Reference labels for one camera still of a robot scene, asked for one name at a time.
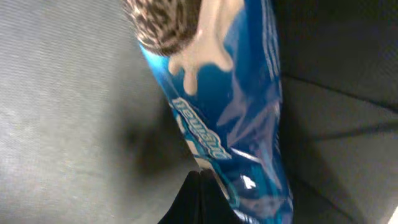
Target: wrapper logo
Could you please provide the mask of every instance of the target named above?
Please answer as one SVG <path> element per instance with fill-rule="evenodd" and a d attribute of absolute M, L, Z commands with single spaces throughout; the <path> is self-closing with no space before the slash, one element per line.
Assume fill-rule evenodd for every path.
<path fill-rule="evenodd" d="M 199 140 L 200 144 L 207 149 L 211 157 L 215 159 L 231 159 L 231 155 L 221 146 L 218 135 L 206 127 L 188 102 L 183 98 L 177 98 L 172 100 L 172 103 L 174 108 L 184 117 L 189 130 Z"/>

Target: white drip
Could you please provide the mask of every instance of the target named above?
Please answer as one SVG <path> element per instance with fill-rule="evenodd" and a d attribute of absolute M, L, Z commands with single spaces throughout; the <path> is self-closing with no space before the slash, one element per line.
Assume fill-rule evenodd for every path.
<path fill-rule="evenodd" d="M 208 63 L 228 72 L 233 61 L 223 42 L 235 16 L 244 6 L 243 0 L 202 0 L 197 33 L 190 44 L 181 52 L 172 55 L 169 72 L 176 75 L 183 68 L 183 87 L 187 94 L 198 90 L 197 72 Z"/>

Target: gray fabric seat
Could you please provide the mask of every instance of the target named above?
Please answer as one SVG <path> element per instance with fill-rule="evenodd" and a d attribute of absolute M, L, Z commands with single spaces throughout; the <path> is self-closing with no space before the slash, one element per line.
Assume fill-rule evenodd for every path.
<path fill-rule="evenodd" d="M 397 7 L 275 4 L 295 223 L 398 205 Z M 156 223 L 197 169 L 117 1 L 0 1 L 0 96 L 0 223 Z"/>

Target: black fabric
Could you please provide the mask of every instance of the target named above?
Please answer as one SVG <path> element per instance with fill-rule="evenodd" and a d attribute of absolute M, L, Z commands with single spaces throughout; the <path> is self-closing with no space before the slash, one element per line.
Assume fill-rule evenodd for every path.
<path fill-rule="evenodd" d="M 386 223 L 398 196 L 398 114 L 296 79 L 285 77 L 282 84 L 280 148 L 287 173 L 354 223 Z M 295 197 L 305 196 L 296 191 Z M 302 204 L 296 215 L 314 218 L 300 215 L 308 209 Z"/>
<path fill-rule="evenodd" d="M 225 199 L 213 171 L 203 170 L 200 173 L 196 171 L 188 173 L 170 210 L 159 222 L 159 224 L 169 223 L 235 224 L 242 222 Z"/>
<path fill-rule="evenodd" d="M 274 1 L 285 76 L 398 111 L 398 1 Z"/>

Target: plastic packaging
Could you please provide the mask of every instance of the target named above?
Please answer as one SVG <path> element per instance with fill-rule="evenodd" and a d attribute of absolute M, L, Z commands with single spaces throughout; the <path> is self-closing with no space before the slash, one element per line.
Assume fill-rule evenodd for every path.
<path fill-rule="evenodd" d="M 280 164 L 282 89 L 270 0 L 125 0 L 195 159 L 246 223 L 291 223 Z"/>

